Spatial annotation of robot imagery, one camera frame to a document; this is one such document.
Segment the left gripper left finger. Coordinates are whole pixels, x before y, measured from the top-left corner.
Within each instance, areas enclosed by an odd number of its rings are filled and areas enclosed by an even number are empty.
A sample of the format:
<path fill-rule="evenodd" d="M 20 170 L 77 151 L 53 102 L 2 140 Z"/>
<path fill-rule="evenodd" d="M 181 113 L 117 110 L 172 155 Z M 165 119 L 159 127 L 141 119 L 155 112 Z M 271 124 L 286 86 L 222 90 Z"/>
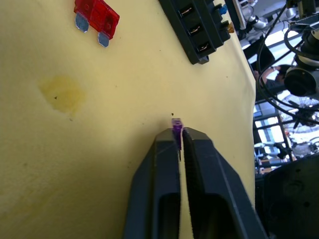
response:
<path fill-rule="evenodd" d="M 168 128 L 156 135 L 133 176 L 123 237 L 177 239 L 180 201 L 179 150 Z"/>

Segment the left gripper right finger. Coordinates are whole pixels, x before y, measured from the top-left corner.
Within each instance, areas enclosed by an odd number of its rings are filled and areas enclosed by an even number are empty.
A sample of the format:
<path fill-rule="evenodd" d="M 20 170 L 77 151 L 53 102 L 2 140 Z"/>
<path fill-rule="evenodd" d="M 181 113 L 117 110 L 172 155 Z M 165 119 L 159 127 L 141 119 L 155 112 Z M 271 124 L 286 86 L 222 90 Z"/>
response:
<path fill-rule="evenodd" d="M 238 173 L 203 132 L 182 132 L 187 195 L 195 239 L 265 239 Z"/>

